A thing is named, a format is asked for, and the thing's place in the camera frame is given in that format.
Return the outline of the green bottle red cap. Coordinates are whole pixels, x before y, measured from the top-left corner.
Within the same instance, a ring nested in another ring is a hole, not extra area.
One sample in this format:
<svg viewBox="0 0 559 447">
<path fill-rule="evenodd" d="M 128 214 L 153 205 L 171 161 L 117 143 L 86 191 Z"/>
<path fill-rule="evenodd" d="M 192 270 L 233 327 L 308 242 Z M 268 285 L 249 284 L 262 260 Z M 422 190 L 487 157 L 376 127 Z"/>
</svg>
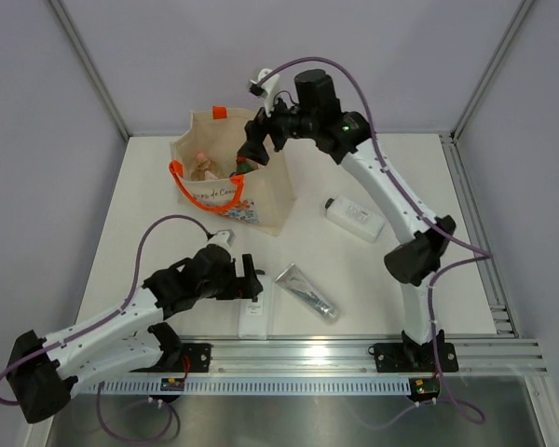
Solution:
<svg viewBox="0 0 559 447">
<path fill-rule="evenodd" d="M 236 158 L 236 175 L 244 175 L 257 169 L 257 165 L 252 160 L 243 156 Z"/>
</svg>

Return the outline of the white bottle black cap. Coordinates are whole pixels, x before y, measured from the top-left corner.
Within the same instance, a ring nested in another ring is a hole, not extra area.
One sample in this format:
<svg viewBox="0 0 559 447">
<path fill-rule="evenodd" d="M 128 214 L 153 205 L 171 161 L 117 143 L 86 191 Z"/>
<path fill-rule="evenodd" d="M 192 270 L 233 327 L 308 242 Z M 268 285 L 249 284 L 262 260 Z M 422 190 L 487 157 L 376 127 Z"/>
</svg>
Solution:
<svg viewBox="0 0 559 447">
<path fill-rule="evenodd" d="M 274 282 L 269 275 L 259 280 L 263 291 L 257 300 L 243 300 L 240 303 L 238 337 L 244 340 L 265 340 L 270 334 L 274 311 Z"/>
</svg>

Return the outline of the peach bottle pink cap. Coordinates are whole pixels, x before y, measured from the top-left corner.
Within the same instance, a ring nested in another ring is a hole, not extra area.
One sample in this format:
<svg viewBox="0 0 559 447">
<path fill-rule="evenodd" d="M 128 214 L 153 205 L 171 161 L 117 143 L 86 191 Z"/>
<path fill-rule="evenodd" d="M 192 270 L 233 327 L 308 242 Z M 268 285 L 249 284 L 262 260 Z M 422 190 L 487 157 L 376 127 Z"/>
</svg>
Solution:
<svg viewBox="0 0 559 447">
<path fill-rule="evenodd" d="M 214 181 L 223 177 L 224 174 L 221 169 L 207 155 L 202 152 L 196 154 L 194 168 L 190 176 L 193 182 Z"/>
</svg>

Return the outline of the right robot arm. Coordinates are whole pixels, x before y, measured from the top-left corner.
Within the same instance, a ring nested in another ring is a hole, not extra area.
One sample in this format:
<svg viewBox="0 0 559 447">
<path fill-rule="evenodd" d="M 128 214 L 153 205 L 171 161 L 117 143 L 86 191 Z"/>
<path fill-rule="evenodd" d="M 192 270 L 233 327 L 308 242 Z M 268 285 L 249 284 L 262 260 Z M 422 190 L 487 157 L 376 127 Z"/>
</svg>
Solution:
<svg viewBox="0 0 559 447">
<path fill-rule="evenodd" d="M 369 121 L 358 112 L 345 112 L 333 79 L 322 69 L 307 70 L 294 79 L 298 101 L 288 106 L 279 97 L 279 78 L 261 70 L 249 85 L 264 104 L 245 126 L 246 141 L 239 156 L 266 165 L 265 140 L 275 151 L 290 140 L 308 139 L 364 188 L 390 224 L 399 245 L 384 264 L 401 285 L 404 305 L 402 340 L 394 359 L 423 370 L 437 356 L 443 334 L 429 314 L 429 281 L 456 230 L 454 219 L 437 216 L 409 188 L 389 162 L 377 153 L 378 141 Z"/>
</svg>

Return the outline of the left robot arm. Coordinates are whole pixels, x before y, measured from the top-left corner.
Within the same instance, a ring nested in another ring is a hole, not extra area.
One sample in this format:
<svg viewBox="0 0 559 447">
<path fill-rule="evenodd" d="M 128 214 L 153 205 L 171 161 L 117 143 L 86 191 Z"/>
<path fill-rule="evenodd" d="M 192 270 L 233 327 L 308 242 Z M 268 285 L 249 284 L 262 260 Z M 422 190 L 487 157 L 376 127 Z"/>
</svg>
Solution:
<svg viewBox="0 0 559 447">
<path fill-rule="evenodd" d="M 130 300 L 43 337 L 35 331 L 14 342 L 6 379 L 14 404 L 29 424 L 61 411 L 89 386 L 128 372 L 167 372 L 181 364 L 182 341 L 168 319 L 204 299 L 257 301 L 262 270 L 252 256 L 236 272 L 230 253 L 214 244 L 157 270 Z"/>
</svg>

